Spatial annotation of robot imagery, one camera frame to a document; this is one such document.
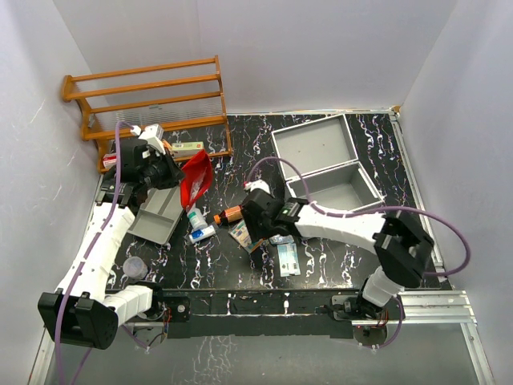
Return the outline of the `red fabric medicine pouch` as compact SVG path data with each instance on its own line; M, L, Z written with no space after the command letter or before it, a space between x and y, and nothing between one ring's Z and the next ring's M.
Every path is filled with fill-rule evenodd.
M180 202L189 211L212 184L212 162L205 150L199 151L182 167L185 178L180 184Z

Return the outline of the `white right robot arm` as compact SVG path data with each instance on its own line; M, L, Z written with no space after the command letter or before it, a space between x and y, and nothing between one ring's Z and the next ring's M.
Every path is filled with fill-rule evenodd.
M379 318L405 288L418 288L430 261L434 240L406 211L329 213L302 198L283 201L261 188L240 206L252 241L276 235L325 238L354 245L376 255L379 267L358 294L327 307L333 317Z

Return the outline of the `round item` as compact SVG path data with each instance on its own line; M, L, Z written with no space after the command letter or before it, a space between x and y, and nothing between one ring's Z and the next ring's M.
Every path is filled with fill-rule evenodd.
M269 243L271 245L284 245L288 243L294 243L294 238L291 235L288 236L282 236L282 235L275 235L269 238Z

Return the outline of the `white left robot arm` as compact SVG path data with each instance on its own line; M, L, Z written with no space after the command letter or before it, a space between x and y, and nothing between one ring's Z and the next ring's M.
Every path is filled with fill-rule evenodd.
M121 165L104 175L86 235L65 277L53 292L38 300L38 312L52 340L105 350L126 321L142 314L160 318L165 300L152 284L126 286L107 294L122 240L135 222L151 189L180 185L184 173L164 140L125 139L120 143Z

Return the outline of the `teal white sachet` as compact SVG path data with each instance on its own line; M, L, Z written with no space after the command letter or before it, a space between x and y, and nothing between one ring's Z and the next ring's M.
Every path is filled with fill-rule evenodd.
M282 277L300 276L301 268L298 260L295 243L281 244L277 246L280 275Z

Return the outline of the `brown bottle orange cap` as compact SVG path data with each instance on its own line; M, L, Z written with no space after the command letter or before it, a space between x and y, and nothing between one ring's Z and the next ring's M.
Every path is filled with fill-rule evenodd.
M243 218L242 208L237 205L223 210L221 213L213 216L214 222L219 225L229 225Z

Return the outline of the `blue white plaster pack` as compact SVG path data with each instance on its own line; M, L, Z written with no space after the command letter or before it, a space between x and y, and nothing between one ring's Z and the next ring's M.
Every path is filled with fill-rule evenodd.
M265 244L265 239L252 241L244 220L239 221L229 231L229 235L249 254Z

